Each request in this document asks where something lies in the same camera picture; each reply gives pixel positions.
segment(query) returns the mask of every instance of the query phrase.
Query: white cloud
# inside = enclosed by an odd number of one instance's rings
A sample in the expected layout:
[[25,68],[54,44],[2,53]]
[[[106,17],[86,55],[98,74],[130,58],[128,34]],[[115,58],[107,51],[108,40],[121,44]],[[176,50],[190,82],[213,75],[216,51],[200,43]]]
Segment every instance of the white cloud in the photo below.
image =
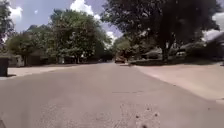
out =
[[96,14],[96,15],[94,15],[94,18],[95,18],[96,20],[100,20],[100,15]]
[[93,10],[92,10],[92,6],[87,5],[85,0],[75,0],[71,6],[70,6],[71,10],[75,10],[78,12],[86,12],[89,15],[94,15]]
[[38,12],[39,12],[38,10],[35,10],[35,11],[34,11],[34,14],[38,14]]
[[9,6],[9,11],[11,12],[10,18],[13,22],[20,22],[22,20],[22,11],[21,7],[12,8]]
[[216,21],[216,23],[220,26],[221,30],[224,30],[224,12],[222,13],[216,13],[213,16],[213,20]]
[[107,32],[107,36],[109,36],[111,38],[112,43],[114,43],[114,41],[117,39],[117,37],[114,36],[114,33],[111,31]]

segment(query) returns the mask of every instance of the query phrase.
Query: tree canopy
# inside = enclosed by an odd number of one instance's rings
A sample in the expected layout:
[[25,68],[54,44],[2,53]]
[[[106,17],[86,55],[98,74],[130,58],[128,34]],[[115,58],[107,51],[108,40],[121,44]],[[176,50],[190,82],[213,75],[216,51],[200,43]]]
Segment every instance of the tree canopy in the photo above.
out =
[[111,40],[99,21],[84,12],[54,10],[47,25],[31,25],[7,41],[11,53],[26,59],[33,52],[56,58],[99,59]]
[[163,59],[174,43],[200,39],[202,30],[219,29],[212,16],[216,0],[107,0],[102,19],[117,26],[133,44],[153,38]]

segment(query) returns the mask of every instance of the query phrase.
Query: street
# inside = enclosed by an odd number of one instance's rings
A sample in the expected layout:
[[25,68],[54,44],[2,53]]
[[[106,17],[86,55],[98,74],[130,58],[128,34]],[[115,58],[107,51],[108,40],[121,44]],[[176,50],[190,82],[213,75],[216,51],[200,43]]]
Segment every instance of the street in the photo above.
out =
[[0,118],[6,128],[223,128],[224,106],[106,63],[0,81]]

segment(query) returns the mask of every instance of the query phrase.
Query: sky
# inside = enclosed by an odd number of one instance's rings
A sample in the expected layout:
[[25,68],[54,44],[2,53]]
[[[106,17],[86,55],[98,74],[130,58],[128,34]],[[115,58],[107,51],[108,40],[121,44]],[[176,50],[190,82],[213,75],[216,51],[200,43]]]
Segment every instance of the sky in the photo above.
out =
[[[93,15],[96,20],[100,19],[100,13],[103,11],[102,5],[106,0],[9,0],[11,18],[15,23],[16,31],[26,30],[30,25],[42,25],[49,22],[49,16],[54,9],[72,9],[76,11],[84,11],[89,15]],[[224,7],[224,0],[218,0]],[[224,30],[224,13],[218,13],[213,19]],[[122,33],[114,26],[101,23],[106,30],[107,35],[113,41]]]

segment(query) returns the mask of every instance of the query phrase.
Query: car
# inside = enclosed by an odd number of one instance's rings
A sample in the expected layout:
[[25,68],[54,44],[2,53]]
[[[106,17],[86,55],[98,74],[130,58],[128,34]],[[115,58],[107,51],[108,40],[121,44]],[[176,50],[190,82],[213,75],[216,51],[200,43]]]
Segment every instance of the car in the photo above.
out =
[[124,57],[116,57],[115,63],[116,64],[118,64],[118,63],[124,64],[125,63],[125,58]]

